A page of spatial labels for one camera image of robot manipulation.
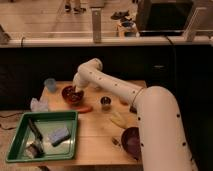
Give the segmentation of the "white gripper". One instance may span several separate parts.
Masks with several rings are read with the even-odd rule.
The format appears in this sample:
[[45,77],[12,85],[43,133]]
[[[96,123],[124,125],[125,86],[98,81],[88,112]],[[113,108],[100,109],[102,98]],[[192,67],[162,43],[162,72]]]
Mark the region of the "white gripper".
[[76,73],[73,78],[73,85],[75,86],[75,91],[80,92],[88,86],[88,82],[84,80],[79,73]]

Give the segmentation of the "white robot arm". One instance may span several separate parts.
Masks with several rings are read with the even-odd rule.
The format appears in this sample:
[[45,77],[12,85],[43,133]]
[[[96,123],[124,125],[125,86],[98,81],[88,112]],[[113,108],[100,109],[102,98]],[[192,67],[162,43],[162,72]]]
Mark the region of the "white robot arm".
[[114,93],[137,111],[143,171],[199,171],[188,145],[175,96],[166,88],[143,88],[102,72],[98,58],[78,66],[74,85],[89,83]]

